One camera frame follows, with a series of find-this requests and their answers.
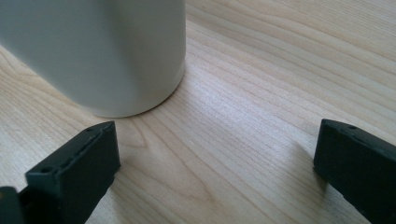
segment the wooden table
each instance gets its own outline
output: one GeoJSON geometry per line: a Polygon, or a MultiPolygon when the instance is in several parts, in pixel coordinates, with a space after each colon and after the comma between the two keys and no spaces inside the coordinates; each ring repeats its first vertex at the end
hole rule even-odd
{"type": "MultiPolygon", "coordinates": [[[[396,3],[187,0],[187,71],[115,119],[122,167],[88,223],[367,223],[313,171],[320,120],[396,145],[396,3]]],[[[0,49],[0,186],[108,119],[0,49]]]]}

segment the gray cup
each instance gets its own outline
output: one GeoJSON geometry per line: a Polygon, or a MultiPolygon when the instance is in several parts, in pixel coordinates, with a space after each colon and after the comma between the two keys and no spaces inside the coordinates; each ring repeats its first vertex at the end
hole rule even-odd
{"type": "Polygon", "coordinates": [[[126,117],[184,74],[182,0],[3,0],[0,43],[79,106],[126,117]]]}

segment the cup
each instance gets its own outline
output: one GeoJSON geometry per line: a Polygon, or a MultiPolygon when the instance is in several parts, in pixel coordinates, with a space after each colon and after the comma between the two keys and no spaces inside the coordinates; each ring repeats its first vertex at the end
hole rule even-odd
{"type": "Polygon", "coordinates": [[[184,74],[184,0],[3,0],[0,43],[94,115],[158,105],[184,74]]]}

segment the wooden surface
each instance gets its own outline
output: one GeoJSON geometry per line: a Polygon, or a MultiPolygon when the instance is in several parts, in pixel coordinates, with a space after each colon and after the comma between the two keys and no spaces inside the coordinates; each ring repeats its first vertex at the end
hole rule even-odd
{"type": "MultiPolygon", "coordinates": [[[[396,144],[396,3],[187,0],[187,71],[115,119],[122,167],[88,223],[367,223],[312,170],[320,120],[396,144]]],[[[107,119],[0,49],[0,186],[107,119]]]]}

